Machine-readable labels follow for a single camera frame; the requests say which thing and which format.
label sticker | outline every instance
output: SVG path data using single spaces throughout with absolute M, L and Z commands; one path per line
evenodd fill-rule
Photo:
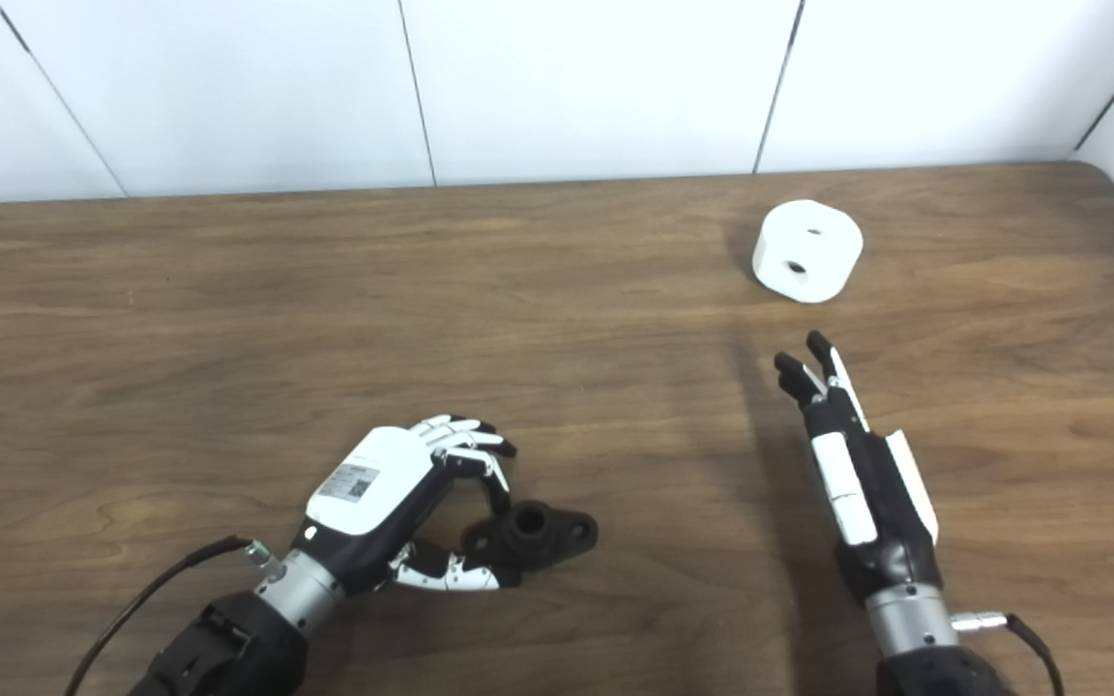
M 329 479 L 317 490 L 317 494 L 328 494 L 338 498 L 340 501 L 359 502 L 363 493 L 368 493 L 368 487 L 380 474 L 380 470 L 372 470 L 369 467 L 359 464 L 340 464 Z

white hand casing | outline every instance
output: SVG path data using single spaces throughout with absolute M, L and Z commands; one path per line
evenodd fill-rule
M 799 303 L 839 294 L 862 251 L 852 217 L 815 202 L 789 202 L 764 217 L 751 264 L 764 286 Z
M 374 428 L 312 494 L 306 514 L 343 533 L 368 533 L 429 471 L 432 452 L 419 435 Z

white cylinder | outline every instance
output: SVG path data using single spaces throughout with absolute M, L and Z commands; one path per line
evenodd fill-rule
M 843 290 L 861 252 L 852 217 L 822 203 L 789 202 L 764 217 L 751 264 L 765 287 L 799 303 L 823 303 Z

wood grain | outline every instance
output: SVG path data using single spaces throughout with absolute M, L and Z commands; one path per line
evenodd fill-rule
M 747 273 L 805 197 L 867 234 L 823 305 Z M 600 547 L 509 594 L 356 600 L 305 695 L 871 693 L 770 366 L 813 326 L 909 433 L 955 608 L 1020 612 L 1071 693 L 1114 693 L 1114 188 L 1074 164 L 0 206 L 0 693 L 58 693 L 160 568 L 282 546 L 363 432 L 444 411 Z M 429 537 L 481 506 L 457 489 Z M 84 693 L 251 581 L 182 576 Z M 1048 693 L 1020 643 L 971 644 Z

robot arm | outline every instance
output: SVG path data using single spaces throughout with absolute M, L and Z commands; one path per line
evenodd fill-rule
M 1009 695 L 995 669 L 959 644 L 958 634 L 985 628 L 1020 635 L 1043 657 L 1059 695 L 1064 686 L 1052 654 L 1016 617 L 949 616 L 935 553 L 940 526 L 906 433 L 872 432 L 837 349 L 819 332 L 810 332 L 805 344 L 822 380 L 788 353 L 774 364 L 782 391 L 802 411 L 839 528 L 840 576 L 867 609 L 883 656 L 876 672 L 880 695 Z
M 496 455 L 515 453 L 490 424 L 460 415 L 372 430 L 309 499 L 284 558 L 238 538 L 207 547 L 207 556 L 244 547 L 264 578 L 255 589 L 208 604 L 155 656 L 131 696 L 289 696 L 304 682 L 306 645 L 345 598 L 390 581 L 426 590 L 498 590 L 518 586 L 524 571 L 589 551 L 597 541 L 589 516 L 543 502 L 509 503 Z M 461 552 L 414 540 L 460 479 L 481 481 L 491 518 L 467 530 Z M 157 586 L 102 634 L 68 696 L 114 629 Z

